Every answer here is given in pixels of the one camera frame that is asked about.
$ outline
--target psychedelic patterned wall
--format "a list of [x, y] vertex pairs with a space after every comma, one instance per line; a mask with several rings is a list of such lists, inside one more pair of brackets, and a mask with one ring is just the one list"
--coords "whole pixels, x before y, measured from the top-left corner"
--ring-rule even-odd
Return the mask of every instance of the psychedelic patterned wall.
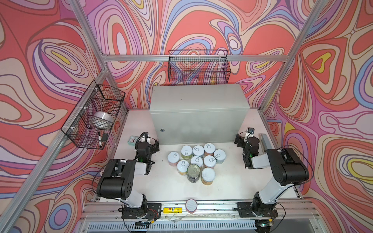
[[[0, 214], [100, 68], [68, 1], [0, 1]], [[68, 141], [13, 232], [71, 232], [106, 163]]]
[[[312, 0], [94, 0], [83, 3], [105, 54], [168, 54], [169, 49], [219, 49], [229, 54], [288, 54]], [[276, 62], [231, 62], [258, 107], [280, 67]], [[154, 85], [170, 85], [167, 62], [111, 62], [128, 108], [148, 108]]]
[[329, 1], [265, 111], [315, 168], [301, 190], [330, 232], [373, 232], [372, 38], [372, 1]]

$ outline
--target round lid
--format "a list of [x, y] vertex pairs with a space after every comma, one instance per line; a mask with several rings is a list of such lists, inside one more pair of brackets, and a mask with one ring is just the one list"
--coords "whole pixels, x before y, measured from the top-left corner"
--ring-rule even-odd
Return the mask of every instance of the round lid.
[[184, 155], [184, 156], [189, 156], [192, 154], [192, 147], [191, 146], [183, 146], [183, 148], [181, 149], [181, 154]]
[[180, 160], [178, 162], [178, 170], [180, 172], [187, 172], [188, 167], [189, 167], [188, 161], [186, 161], [186, 160]]
[[194, 155], [202, 156], [203, 153], [205, 153], [205, 150], [203, 149], [202, 146], [197, 145], [197, 146], [193, 147], [193, 154]]
[[211, 182], [215, 179], [215, 171], [212, 168], [206, 167], [202, 171], [202, 178], [207, 182]]
[[180, 155], [179, 153], [173, 151], [168, 154], [167, 159], [170, 163], [176, 163], [177, 161], [179, 161]]
[[199, 156], [193, 156], [190, 160], [190, 164], [197, 164], [199, 167], [203, 165], [203, 159]]
[[185, 208], [188, 212], [194, 212], [197, 210], [197, 201], [194, 199], [189, 199], [185, 203]]
[[203, 162], [208, 167], [213, 167], [216, 165], [216, 159], [212, 155], [208, 155], [203, 159]]
[[200, 174], [200, 167], [197, 164], [192, 164], [188, 167], [188, 174], [190, 176], [197, 176]]
[[217, 150], [214, 152], [214, 157], [215, 157], [217, 160], [224, 160], [225, 157], [226, 157], [226, 154], [225, 154], [225, 152], [224, 152], [222, 149], [217, 149]]
[[205, 151], [209, 154], [212, 154], [215, 151], [215, 146], [212, 143], [206, 143], [205, 146], [203, 147]]

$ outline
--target alarm clock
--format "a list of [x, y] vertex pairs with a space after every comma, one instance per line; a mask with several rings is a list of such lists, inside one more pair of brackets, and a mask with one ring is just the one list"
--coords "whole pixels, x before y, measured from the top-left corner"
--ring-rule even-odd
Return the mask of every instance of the alarm clock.
[[131, 146], [134, 146], [138, 138], [139, 138], [138, 136], [130, 136], [128, 139], [128, 144]]

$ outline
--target black wire basket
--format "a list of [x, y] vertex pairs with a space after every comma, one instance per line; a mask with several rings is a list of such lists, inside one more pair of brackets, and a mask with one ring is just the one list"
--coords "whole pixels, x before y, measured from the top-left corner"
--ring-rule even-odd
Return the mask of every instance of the black wire basket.
[[169, 50], [168, 80], [171, 84], [227, 84], [231, 68], [227, 50]]
[[125, 93], [110, 85], [96, 85], [76, 119], [62, 130], [78, 148], [104, 149]]

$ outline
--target mounting plate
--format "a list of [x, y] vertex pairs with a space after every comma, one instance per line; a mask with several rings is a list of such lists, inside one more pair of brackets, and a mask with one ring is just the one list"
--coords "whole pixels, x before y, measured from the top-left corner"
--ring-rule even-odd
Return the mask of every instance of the mounting plate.
[[137, 218], [130, 210], [130, 208], [125, 208], [123, 209], [122, 211], [122, 219], [153, 219], [155, 216], [154, 212], [149, 210], [149, 209], [153, 209], [155, 210], [157, 213], [158, 213], [158, 217], [161, 216], [161, 212], [162, 212], [162, 204], [161, 203], [148, 203], [148, 212], [146, 213], [146, 215], [142, 218]]
[[[251, 210], [251, 203], [252, 202], [238, 202], [237, 203], [237, 208], [238, 208], [238, 213], [240, 218], [252, 218], [252, 217], [257, 217], [252, 213]], [[267, 211], [267, 213], [262, 213], [264, 214], [263, 217], [270, 217], [270, 218], [276, 218], [278, 217], [277, 210], [270, 210]]]

